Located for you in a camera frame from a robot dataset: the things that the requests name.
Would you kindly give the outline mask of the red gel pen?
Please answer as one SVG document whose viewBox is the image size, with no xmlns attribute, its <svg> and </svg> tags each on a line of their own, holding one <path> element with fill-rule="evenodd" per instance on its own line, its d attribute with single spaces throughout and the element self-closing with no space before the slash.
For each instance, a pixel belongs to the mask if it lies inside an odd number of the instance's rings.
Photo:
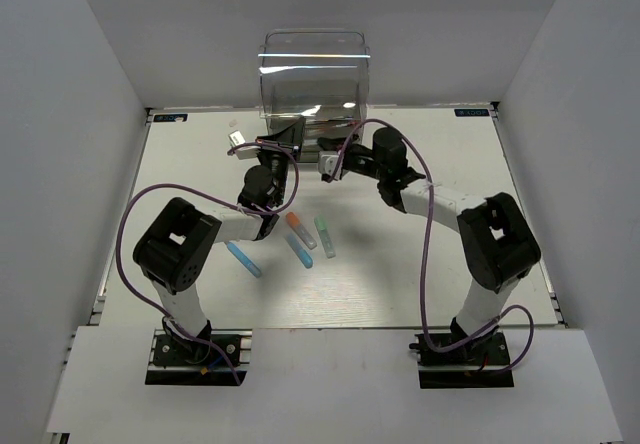
<svg viewBox="0 0 640 444">
<path fill-rule="evenodd" d="M 358 120 L 329 120 L 325 123 L 329 128 L 356 127 L 360 124 Z"/>
</svg>

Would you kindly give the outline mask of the clear acrylic drawer organizer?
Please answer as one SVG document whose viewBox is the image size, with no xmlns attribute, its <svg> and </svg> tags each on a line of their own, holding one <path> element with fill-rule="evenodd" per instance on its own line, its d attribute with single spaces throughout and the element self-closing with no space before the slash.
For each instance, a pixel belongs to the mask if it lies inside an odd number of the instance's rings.
<svg viewBox="0 0 640 444">
<path fill-rule="evenodd" d="M 261 116 L 303 116 L 303 163 L 315 163 L 317 139 L 346 138 L 351 127 L 329 120 L 362 121 L 367 115 L 370 52 L 365 35 L 346 29 L 277 29 L 258 54 Z"/>
</svg>

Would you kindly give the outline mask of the green highlighter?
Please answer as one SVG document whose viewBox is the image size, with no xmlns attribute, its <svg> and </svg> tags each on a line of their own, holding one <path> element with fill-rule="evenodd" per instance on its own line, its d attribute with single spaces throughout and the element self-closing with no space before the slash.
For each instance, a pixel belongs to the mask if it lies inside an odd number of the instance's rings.
<svg viewBox="0 0 640 444">
<path fill-rule="evenodd" d="M 318 232 L 321 244 L 324 249 L 325 256 L 328 259 L 336 257 L 335 247 L 329 234 L 328 226 L 325 219 L 318 215 L 314 218 L 314 224 Z"/>
</svg>

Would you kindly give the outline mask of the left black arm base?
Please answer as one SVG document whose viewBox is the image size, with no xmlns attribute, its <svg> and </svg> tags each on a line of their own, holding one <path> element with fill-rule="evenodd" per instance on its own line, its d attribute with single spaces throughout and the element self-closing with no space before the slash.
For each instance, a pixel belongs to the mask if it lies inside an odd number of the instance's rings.
<svg viewBox="0 0 640 444">
<path fill-rule="evenodd" d="M 249 370 L 251 330 L 212 330 L 210 341 L 220 348 L 176 337 L 156 329 L 151 341 L 147 386 L 234 387 Z"/>
</svg>

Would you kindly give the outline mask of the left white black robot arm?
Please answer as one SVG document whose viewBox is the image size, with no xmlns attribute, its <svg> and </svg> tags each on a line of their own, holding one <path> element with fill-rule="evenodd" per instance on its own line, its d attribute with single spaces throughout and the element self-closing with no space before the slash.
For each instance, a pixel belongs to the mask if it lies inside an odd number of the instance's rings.
<svg viewBox="0 0 640 444">
<path fill-rule="evenodd" d="M 181 197 L 172 198 L 133 250 L 133 261 L 158 293 L 163 326 L 177 340 L 177 351 L 199 363 L 211 351 L 211 325 L 196 288 L 212 247 L 231 241 L 260 241 L 271 234 L 285 199 L 288 171 L 298 172 L 306 119 L 291 118 L 274 134 L 249 142 L 238 131 L 229 135 L 230 155 L 256 158 L 235 204 L 206 214 Z"/>
</svg>

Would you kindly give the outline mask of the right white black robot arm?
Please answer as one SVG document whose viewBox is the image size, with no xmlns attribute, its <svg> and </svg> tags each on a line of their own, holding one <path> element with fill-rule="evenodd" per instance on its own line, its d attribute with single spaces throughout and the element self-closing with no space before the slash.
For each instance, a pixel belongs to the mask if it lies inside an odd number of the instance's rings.
<svg viewBox="0 0 640 444">
<path fill-rule="evenodd" d="M 472 363 L 488 349 L 487 338 L 511 312 L 506 302 L 541 259 L 541 249 L 516 200 L 500 192 L 479 197 L 435 183 L 427 164 L 414 169 L 407 155 L 415 146 L 396 128 L 381 123 L 366 147 L 344 139 L 321 138 L 318 170 L 326 182 L 347 173 L 372 178 L 383 202 L 407 215 L 426 220 L 422 257 L 430 252 L 432 227 L 440 224 L 461 240 L 471 283 L 450 325 L 450 341 L 436 344 L 429 333 L 424 347 L 451 353 Z"/>
</svg>

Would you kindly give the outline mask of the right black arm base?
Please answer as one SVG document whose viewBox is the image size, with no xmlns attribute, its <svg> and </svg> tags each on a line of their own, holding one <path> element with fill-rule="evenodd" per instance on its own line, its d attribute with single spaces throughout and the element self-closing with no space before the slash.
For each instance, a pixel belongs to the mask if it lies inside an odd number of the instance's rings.
<svg viewBox="0 0 640 444">
<path fill-rule="evenodd" d="M 511 364 L 505 336 L 496 332 L 479 343 L 467 344 L 448 353 L 430 349 L 423 334 L 409 344 L 418 361 L 421 389 L 500 389 L 513 388 Z"/>
</svg>

